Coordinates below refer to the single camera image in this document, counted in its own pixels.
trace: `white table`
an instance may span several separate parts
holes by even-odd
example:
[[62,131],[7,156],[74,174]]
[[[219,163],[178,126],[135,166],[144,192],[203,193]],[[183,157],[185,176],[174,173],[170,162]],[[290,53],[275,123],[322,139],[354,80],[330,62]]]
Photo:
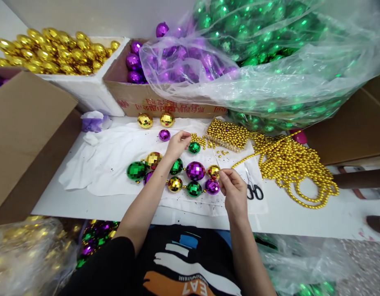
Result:
[[[134,118],[115,118],[114,125],[131,120]],[[120,221],[135,195],[98,197],[87,189],[66,191],[58,182],[67,162],[82,144],[82,137],[83,133],[75,141],[32,214]],[[301,190],[305,195],[316,195],[316,186],[311,181],[304,181]],[[364,221],[367,215],[380,215],[380,200],[361,200],[352,190],[340,190],[339,196],[329,198],[326,207],[311,210],[296,204],[272,180],[264,180],[263,191],[269,213],[249,217],[253,232],[380,241],[380,234]],[[158,207],[152,223],[229,229],[227,217],[206,217],[165,207]]]

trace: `floor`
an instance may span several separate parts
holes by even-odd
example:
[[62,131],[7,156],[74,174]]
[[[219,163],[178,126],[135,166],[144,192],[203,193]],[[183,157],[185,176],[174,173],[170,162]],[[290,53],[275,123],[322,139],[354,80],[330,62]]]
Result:
[[380,296],[380,243],[340,240],[361,271],[337,284],[339,296]]

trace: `white foam container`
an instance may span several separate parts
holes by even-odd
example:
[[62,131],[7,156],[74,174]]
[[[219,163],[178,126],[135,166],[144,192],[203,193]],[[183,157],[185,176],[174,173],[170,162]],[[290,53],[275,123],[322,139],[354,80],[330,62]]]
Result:
[[97,73],[89,76],[49,74],[39,74],[38,76],[75,96],[79,100],[79,108],[84,112],[97,110],[106,115],[124,116],[123,109],[107,89],[102,77],[130,39],[126,37],[90,37],[90,40],[93,43],[101,43],[105,47],[110,47],[112,40],[120,42],[120,47]]

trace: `clear plastic bag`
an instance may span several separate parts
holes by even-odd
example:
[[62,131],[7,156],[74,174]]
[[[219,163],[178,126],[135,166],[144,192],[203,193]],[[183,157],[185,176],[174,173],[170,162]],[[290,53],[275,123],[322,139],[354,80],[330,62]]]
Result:
[[0,295],[54,295],[76,267],[57,219],[0,226]]
[[280,295],[333,296],[336,281],[360,271],[337,239],[278,234],[255,234],[255,237]]
[[[360,2],[366,9],[333,18],[322,13],[321,0],[201,0],[165,37],[143,45],[145,77],[160,96],[227,107],[250,130],[308,126],[333,116],[380,74],[380,6]],[[175,56],[168,70],[186,74],[163,79],[162,52],[176,47],[188,54],[181,50],[184,57]],[[205,54],[213,61],[205,64]]]

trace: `black t-shirt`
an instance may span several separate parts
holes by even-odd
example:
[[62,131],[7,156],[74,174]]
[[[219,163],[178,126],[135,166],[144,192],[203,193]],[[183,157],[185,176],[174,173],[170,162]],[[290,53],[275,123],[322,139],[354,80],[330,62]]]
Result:
[[118,237],[91,256],[60,295],[241,295],[226,241],[212,229],[155,226],[135,257]]

